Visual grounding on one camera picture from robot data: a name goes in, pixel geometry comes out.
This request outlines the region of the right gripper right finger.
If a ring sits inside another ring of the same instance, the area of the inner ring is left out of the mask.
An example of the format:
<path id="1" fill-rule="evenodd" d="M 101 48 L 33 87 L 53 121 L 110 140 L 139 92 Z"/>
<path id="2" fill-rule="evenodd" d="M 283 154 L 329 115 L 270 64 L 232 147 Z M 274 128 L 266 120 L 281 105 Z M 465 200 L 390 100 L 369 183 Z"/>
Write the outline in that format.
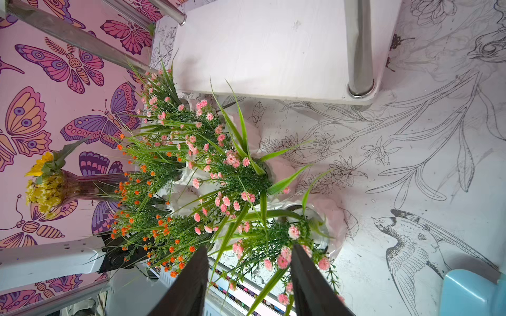
<path id="1" fill-rule="evenodd" d="M 292 248 L 291 275 L 297 315 L 354 315 L 299 244 Z"/>

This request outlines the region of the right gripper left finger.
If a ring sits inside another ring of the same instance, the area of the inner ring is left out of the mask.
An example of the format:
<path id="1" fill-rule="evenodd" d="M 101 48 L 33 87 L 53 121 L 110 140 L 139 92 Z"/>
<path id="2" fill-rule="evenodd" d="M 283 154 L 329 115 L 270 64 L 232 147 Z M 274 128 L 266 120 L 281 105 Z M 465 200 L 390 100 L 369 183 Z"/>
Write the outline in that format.
<path id="1" fill-rule="evenodd" d="M 208 271 L 207 249 L 200 247 L 183 269 L 183 272 L 175 279 L 175 282 L 148 315 L 202 316 L 206 299 Z"/>

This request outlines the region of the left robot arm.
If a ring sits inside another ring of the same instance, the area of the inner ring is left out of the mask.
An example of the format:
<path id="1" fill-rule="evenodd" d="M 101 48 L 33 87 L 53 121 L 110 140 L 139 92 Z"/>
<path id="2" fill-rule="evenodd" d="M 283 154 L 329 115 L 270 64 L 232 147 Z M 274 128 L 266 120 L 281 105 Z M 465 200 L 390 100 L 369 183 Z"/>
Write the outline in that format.
<path id="1" fill-rule="evenodd" d="M 78 274 L 128 269 L 146 258 L 144 246 L 120 237 L 90 236 L 37 246 L 1 249 L 1 291 Z"/>

